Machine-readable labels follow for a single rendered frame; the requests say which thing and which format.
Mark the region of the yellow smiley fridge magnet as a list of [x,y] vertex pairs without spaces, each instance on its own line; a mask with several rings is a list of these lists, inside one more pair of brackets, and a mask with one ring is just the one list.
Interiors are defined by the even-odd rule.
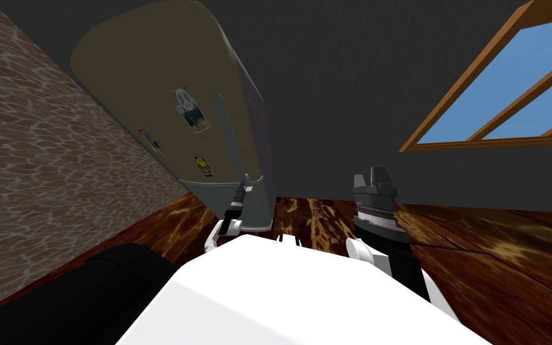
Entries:
[[204,177],[217,176],[215,171],[208,165],[205,159],[202,159],[200,157],[195,157],[195,161],[196,161],[197,168],[200,170],[200,172],[203,174]]

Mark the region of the olive fridge door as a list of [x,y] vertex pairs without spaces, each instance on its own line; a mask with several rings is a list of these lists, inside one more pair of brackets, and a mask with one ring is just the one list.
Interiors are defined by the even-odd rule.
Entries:
[[[261,176],[241,77],[216,18],[198,1],[166,0],[108,19],[75,47],[75,76],[143,145],[139,130],[156,140],[157,160],[179,180],[238,183],[211,94],[227,108],[244,171]],[[184,87],[210,124],[194,133],[172,93]],[[217,174],[204,177],[195,157]]]

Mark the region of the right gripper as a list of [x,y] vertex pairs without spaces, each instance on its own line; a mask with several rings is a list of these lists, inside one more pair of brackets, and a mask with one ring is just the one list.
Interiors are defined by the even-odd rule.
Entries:
[[397,210],[398,192],[392,186],[392,179],[390,179],[386,168],[384,166],[371,167],[370,179],[371,186],[367,186],[362,174],[354,175],[352,192],[355,203],[361,207]]

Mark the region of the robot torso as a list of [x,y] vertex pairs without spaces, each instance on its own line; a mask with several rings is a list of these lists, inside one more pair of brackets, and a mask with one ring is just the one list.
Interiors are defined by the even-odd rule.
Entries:
[[184,264],[116,345],[490,345],[379,268],[243,235]]

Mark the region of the olive and grey fridge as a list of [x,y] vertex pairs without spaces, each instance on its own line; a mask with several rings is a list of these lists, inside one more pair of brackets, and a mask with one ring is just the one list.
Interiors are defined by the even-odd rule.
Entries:
[[[234,58],[235,58],[235,63],[236,63],[237,69],[238,69],[239,76],[241,77],[242,91],[243,91],[243,95],[244,95],[244,98],[245,98],[245,104],[246,104],[246,107],[247,107],[248,118],[249,118],[249,121],[250,121],[250,124],[251,124],[253,140],[254,140],[254,144],[255,144],[255,147],[256,147],[257,158],[258,158],[258,161],[259,161],[259,166],[260,166],[260,171],[261,171],[261,177],[265,178],[266,188],[269,189],[271,192],[273,192],[274,195],[275,195],[274,175],[273,175],[273,172],[272,172],[271,146],[270,146],[270,143],[269,143],[269,130],[268,130],[268,124],[267,124],[267,116],[266,116],[266,113],[265,113],[265,103],[264,103],[263,98],[261,97],[260,93],[257,91],[257,89],[256,89],[254,83],[252,82],[250,76],[248,75],[247,71],[245,70],[244,66],[242,65],[239,57],[236,55],[236,53],[234,52],[231,45],[230,45],[230,47],[232,49],[232,53],[233,53]],[[87,92],[97,100],[97,98],[95,96],[93,96],[88,91],[88,89],[83,85],[83,83],[77,77],[76,77],[76,79],[81,83],[82,87],[84,89],[86,89]],[[98,103],[106,109],[108,114],[112,115],[103,104],[101,104],[99,101],[98,101]],[[132,134],[132,136],[134,137],[133,133],[124,124],[122,124],[115,116],[113,116],[113,118],[118,123],[120,123],[123,128],[125,128],[127,131],[129,131],[129,133]],[[141,143],[141,141],[137,137],[134,137],[134,138]],[[156,155],[155,155],[156,152],[153,151],[153,149],[151,147],[149,147],[148,144],[143,145],[141,143],[141,145],[143,146],[143,148],[146,149],[146,151],[151,153],[151,155],[156,159],[156,161],[159,164],[161,164],[156,158]],[[163,164],[161,164],[161,165],[170,174],[173,175],[173,173],[166,166],[164,166]],[[249,192],[250,190],[252,190],[252,187],[250,187],[250,182],[251,181],[256,181],[256,180],[252,180],[249,177],[248,174],[247,174],[247,177],[249,179],[249,182],[248,182],[248,184],[245,184],[245,185],[247,187],[247,192]]]

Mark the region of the photo with peace sign magnet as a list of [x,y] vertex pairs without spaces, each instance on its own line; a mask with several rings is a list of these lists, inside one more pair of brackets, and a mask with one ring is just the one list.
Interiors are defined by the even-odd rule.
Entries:
[[176,109],[194,133],[198,134],[210,129],[211,126],[208,120],[195,99],[191,97],[184,87],[175,89],[172,93],[178,102]]

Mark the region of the wooden framed window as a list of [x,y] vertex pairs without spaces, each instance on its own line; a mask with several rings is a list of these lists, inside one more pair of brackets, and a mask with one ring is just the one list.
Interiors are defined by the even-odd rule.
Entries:
[[530,0],[401,150],[546,145],[552,145],[552,0]]

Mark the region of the colourful striped fridge sticker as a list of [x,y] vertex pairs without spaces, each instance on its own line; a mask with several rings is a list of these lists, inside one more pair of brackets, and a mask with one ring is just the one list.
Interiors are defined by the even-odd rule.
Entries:
[[153,149],[153,151],[164,155],[164,151],[162,150],[162,148],[160,148],[156,140],[152,138],[145,129],[140,129],[139,132],[143,139],[146,140],[148,146]]

